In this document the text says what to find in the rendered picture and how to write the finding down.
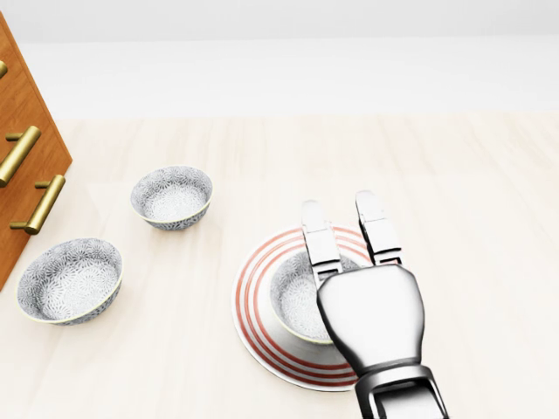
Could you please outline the silver robot right hand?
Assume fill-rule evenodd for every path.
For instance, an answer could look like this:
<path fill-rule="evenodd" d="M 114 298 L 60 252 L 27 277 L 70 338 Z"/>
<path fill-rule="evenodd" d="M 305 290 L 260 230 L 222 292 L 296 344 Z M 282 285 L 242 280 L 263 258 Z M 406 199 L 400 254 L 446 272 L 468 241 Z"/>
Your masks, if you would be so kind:
<path fill-rule="evenodd" d="M 329 337 L 355 373 L 420 363 L 424 304 L 415 276 L 380 199 L 369 190 L 355 206 L 371 265 L 346 271 L 320 204 L 302 204 L 301 224 Z"/>

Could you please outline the grey patterned bowl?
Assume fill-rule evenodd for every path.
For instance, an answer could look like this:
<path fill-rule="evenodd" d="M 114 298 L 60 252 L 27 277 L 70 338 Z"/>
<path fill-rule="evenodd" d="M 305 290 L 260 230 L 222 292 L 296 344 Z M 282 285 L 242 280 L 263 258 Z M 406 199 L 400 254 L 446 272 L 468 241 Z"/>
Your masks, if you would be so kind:
<path fill-rule="evenodd" d="M 332 343 L 317 306 L 317 288 L 308 254 L 295 252 L 273 274 L 270 300 L 291 334 L 314 344 Z"/>
<path fill-rule="evenodd" d="M 94 319 L 116 299 L 123 263 L 99 238 L 76 238 L 43 252 L 17 285 L 17 305 L 38 323 L 74 326 Z"/>
<path fill-rule="evenodd" d="M 130 202 L 135 213 L 160 230 L 184 230 L 210 207 L 213 183 L 198 168 L 175 165 L 156 169 L 135 184 Z"/>

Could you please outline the white plate with red rings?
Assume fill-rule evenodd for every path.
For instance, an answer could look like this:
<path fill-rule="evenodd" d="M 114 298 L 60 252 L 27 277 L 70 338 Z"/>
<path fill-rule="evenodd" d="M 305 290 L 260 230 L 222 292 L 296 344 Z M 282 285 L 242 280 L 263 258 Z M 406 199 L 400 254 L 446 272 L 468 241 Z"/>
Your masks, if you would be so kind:
<path fill-rule="evenodd" d="M 267 238 L 239 268 L 231 305 L 234 324 L 254 359 L 277 377 L 318 391 L 349 391 L 356 374 L 336 349 L 314 344 L 286 330 L 270 300 L 270 284 L 280 264 L 295 252 L 307 253 L 301 228 Z"/>

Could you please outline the wooden cabinet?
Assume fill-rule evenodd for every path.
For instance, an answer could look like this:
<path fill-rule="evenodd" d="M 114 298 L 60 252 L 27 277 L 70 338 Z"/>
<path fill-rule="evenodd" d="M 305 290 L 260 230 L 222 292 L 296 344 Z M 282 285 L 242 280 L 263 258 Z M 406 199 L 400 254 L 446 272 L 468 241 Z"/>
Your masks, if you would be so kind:
<path fill-rule="evenodd" d="M 31 76 L 10 28 L 0 12 L 0 60 L 8 72 L 0 79 L 0 162 L 16 145 L 7 141 L 7 133 L 22 133 L 35 126 L 41 131 L 8 185 L 0 188 L 0 290 L 7 282 L 31 235 L 11 230 L 10 222 L 27 221 L 44 189 L 35 182 L 50 181 L 64 175 L 72 157 Z"/>

